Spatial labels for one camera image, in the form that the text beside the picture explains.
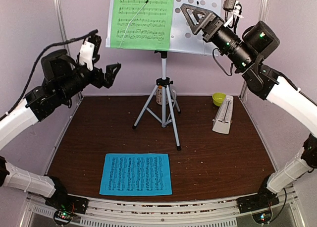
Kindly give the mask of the white perforated music stand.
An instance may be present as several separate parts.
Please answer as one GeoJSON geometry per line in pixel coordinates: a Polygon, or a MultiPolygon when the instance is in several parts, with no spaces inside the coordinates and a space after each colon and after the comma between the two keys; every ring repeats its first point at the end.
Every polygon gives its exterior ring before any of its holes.
{"type": "Polygon", "coordinates": [[[178,105],[177,99],[174,99],[174,102],[172,102],[171,99],[170,88],[172,85],[172,81],[170,78],[168,78],[166,73],[167,55],[169,52],[177,52],[208,56],[212,54],[212,51],[215,48],[214,45],[207,44],[203,41],[203,34],[201,32],[199,32],[197,35],[194,35],[191,32],[185,16],[180,9],[181,5],[184,3],[209,9],[216,12],[217,14],[220,14],[221,0],[174,0],[169,50],[154,51],[155,53],[160,54],[162,74],[161,77],[157,79],[154,89],[149,95],[146,103],[144,104],[139,116],[137,117],[133,125],[133,128],[136,128],[144,112],[150,111],[150,101],[152,97],[156,95],[156,90],[158,86],[162,86],[161,117],[158,117],[154,112],[150,113],[159,121],[162,127],[166,127],[170,123],[172,124],[176,147],[178,150],[181,149],[181,145],[179,141],[174,111],[177,110],[178,112],[181,112],[181,110],[178,105]]]}

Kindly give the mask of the green sheet music page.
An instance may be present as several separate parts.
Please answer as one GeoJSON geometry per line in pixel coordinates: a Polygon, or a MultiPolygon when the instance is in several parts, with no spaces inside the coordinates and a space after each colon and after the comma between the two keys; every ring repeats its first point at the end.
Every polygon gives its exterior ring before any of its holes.
{"type": "Polygon", "coordinates": [[[168,51],[174,0],[110,0],[106,47],[168,51]]]}

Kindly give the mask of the blue sheet music page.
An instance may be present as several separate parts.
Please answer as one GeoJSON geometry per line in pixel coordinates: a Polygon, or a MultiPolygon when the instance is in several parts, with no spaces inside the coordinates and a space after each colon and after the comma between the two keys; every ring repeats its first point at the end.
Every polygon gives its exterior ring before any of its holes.
{"type": "Polygon", "coordinates": [[[106,154],[99,194],[137,197],[172,195],[169,155],[106,154]]]}

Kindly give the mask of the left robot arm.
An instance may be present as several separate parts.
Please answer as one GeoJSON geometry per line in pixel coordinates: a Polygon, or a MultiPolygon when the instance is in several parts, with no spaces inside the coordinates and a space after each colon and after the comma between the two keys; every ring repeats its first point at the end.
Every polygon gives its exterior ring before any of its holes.
{"type": "MultiPolygon", "coordinates": [[[[43,49],[34,62],[41,64],[44,80],[40,86],[22,91],[13,107],[0,118],[0,146],[10,141],[30,126],[43,121],[61,105],[72,106],[72,98],[88,85],[110,88],[121,69],[121,64],[106,66],[103,71],[95,67],[102,43],[98,30],[88,34],[53,43],[43,49]]],[[[56,177],[40,176],[22,170],[0,159],[0,184],[42,196],[60,209],[71,205],[71,198],[56,177]]]]}

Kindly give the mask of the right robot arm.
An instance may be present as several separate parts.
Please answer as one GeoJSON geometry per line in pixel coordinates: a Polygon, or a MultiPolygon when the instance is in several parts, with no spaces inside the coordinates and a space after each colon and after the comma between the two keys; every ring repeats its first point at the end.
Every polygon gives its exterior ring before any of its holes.
{"type": "Polygon", "coordinates": [[[311,169],[317,167],[317,105],[283,73],[263,61],[279,46],[280,40],[263,21],[249,27],[239,38],[215,12],[182,4],[194,35],[200,31],[206,43],[213,43],[241,73],[249,90],[291,114],[309,131],[309,137],[296,157],[282,170],[268,176],[254,196],[254,204],[264,208],[278,192],[311,169]]]}

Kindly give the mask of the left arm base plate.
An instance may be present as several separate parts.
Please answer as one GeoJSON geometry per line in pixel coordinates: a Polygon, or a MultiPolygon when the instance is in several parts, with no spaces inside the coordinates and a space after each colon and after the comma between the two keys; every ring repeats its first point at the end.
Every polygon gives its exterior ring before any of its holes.
{"type": "Polygon", "coordinates": [[[85,214],[89,200],[87,198],[72,195],[59,197],[45,197],[45,204],[59,211],[66,211],[71,214],[85,214]]]}

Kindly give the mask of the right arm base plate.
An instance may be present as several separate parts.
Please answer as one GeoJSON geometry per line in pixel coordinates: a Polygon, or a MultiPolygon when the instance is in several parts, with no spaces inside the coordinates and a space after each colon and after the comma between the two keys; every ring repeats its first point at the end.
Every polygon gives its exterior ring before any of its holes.
{"type": "Polygon", "coordinates": [[[240,213],[253,212],[279,204],[279,198],[276,195],[254,194],[240,197],[237,200],[240,213]]]}

